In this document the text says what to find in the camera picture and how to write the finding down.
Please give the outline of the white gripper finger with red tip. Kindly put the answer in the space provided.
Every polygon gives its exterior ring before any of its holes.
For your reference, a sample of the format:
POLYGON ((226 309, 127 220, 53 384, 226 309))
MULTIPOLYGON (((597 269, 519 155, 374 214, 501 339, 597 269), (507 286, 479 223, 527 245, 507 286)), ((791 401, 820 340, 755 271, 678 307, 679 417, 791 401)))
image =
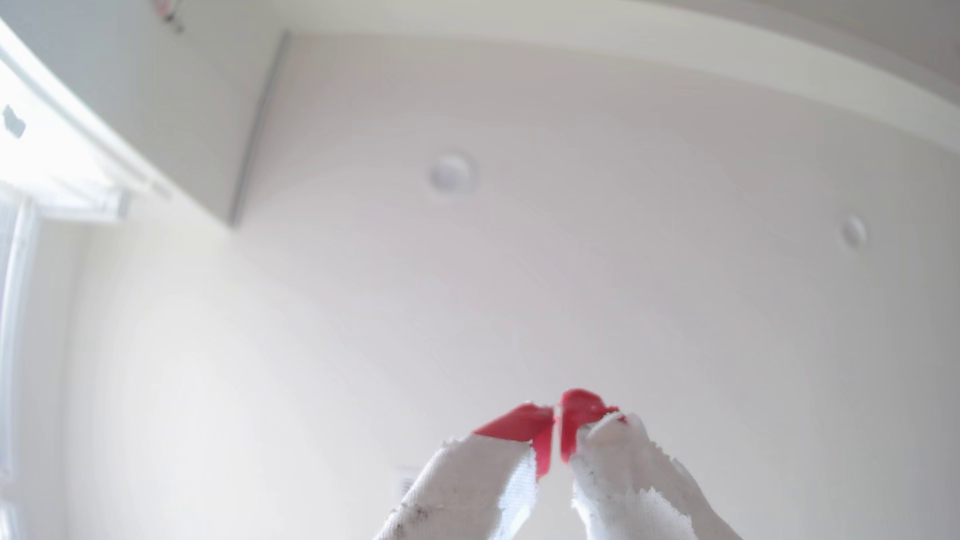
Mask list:
POLYGON ((375 539, 513 539, 550 468, 555 413, 523 403, 444 443, 375 539))
POLYGON ((739 539, 635 414, 584 389, 559 400, 560 457, 588 539, 739 539))

